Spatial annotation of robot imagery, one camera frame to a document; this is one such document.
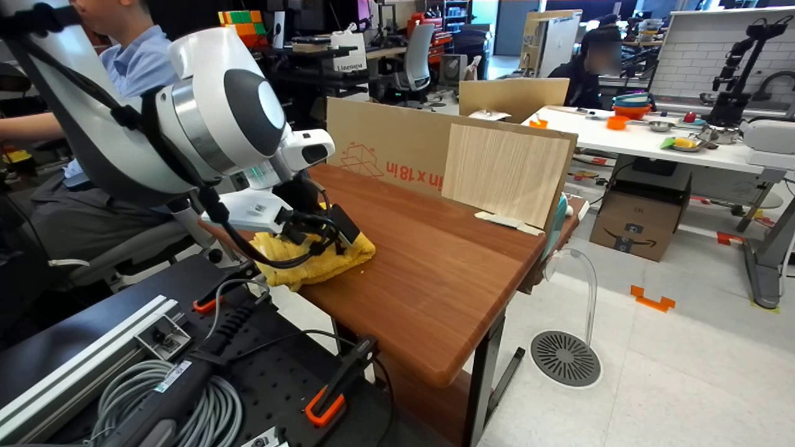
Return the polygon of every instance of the chair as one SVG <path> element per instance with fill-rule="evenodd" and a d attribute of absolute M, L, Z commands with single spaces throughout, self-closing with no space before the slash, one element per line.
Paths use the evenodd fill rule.
<path fill-rule="evenodd" d="M 417 24 L 412 30 L 412 37 L 407 40 L 407 52 L 405 52 L 405 70 L 382 76 L 380 91 L 376 94 L 376 99 L 401 102 L 401 99 L 426 94 L 426 90 L 431 88 L 427 54 L 431 54 L 433 33 L 434 33 L 433 24 Z"/>

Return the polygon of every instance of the yellow cloth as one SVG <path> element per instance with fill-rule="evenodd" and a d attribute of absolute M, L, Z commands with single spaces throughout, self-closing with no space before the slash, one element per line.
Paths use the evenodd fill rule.
<path fill-rule="evenodd" d="M 289 258 L 303 256 L 312 240 L 305 240 L 303 245 L 295 245 L 292 240 L 273 238 L 272 233 L 257 233 L 251 245 L 272 261 L 289 261 Z M 376 256 L 376 244 L 365 233 L 359 233 L 359 238 L 345 248 L 343 256 L 339 254 L 335 245 L 329 245 L 320 256 L 313 256 L 295 268 L 272 268 L 264 263 L 257 263 L 257 265 L 266 276 L 268 285 L 289 285 L 299 290 L 305 283 L 323 283 L 343 270 L 364 265 L 372 256 Z"/>

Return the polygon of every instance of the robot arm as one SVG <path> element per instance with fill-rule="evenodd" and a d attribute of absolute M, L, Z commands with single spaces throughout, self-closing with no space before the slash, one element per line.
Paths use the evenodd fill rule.
<path fill-rule="evenodd" d="M 273 189 L 303 183 L 305 170 L 334 156 L 323 130 L 294 132 L 244 42 L 227 27 L 177 40 L 179 80 L 119 104 L 94 47 L 68 0 L 2 0 L 0 37 L 61 117 L 90 179 L 140 204 L 170 204 L 244 172 L 246 191 L 221 196 L 217 223 L 280 237 L 292 217 L 318 213 Z"/>

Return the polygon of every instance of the white desk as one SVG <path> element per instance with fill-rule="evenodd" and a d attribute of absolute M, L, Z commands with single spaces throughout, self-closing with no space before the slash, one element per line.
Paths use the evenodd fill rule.
<path fill-rule="evenodd" d="M 630 122 L 623 132 L 612 132 L 606 130 L 606 122 L 592 119 L 584 112 L 572 106 L 545 106 L 529 119 L 548 119 L 549 130 L 577 135 L 579 137 L 577 147 L 586 152 L 592 148 L 592 152 L 606 152 L 606 155 L 692 163 L 697 170 L 719 170 L 719 172 L 731 172 L 736 179 L 741 176 L 784 179 L 786 172 L 795 172 L 795 156 L 754 152 L 744 141 L 724 143 L 719 148 L 705 148 L 697 155 L 662 148 L 667 137 L 689 135 L 689 130 L 656 135 L 643 122 Z M 791 202 L 791 207 L 779 219 L 779 223 L 765 237 L 765 240 L 744 244 L 745 270 L 751 278 L 751 297 L 762 307 L 779 307 L 779 300 L 784 295 L 784 270 L 786 270 L 784 263 L 787 261 L 786 256 L 787 256 L 793 233 L 795 233 L 795 202 Z"/>
<path fill-rule="evenodd" d="M 531 119 L 548 119 L 549 130 L 579 135 L 577 147 L 586 152 L 643 156 L 744 174 L 762 174 L 765 170 L 795 172 L 795 156 L 754 152 L 744 141 L 720 143 L 719 148 L 705 148 L 697 155 L 662 148 L 667 137 L 689 135 L 689 130 L 656 135 L 643 122 L 630 122 L 623 132 L 612 132 L 603 122 L 592 119 L 572 106 L 545 106 Z"/>

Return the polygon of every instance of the brown tabletop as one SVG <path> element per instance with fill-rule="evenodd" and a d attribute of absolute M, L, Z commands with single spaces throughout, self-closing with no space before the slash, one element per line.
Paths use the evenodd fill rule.
<path fill-rule="evenodd" d="M 545 237 L 475 219 L 473 207 L 423 196 L 335 167 L 315 167 L 377 245 L 365 265 L 302 295 L 361 338 L 372 338 L 433 388 L 449 388 L 545 250 Z"/>

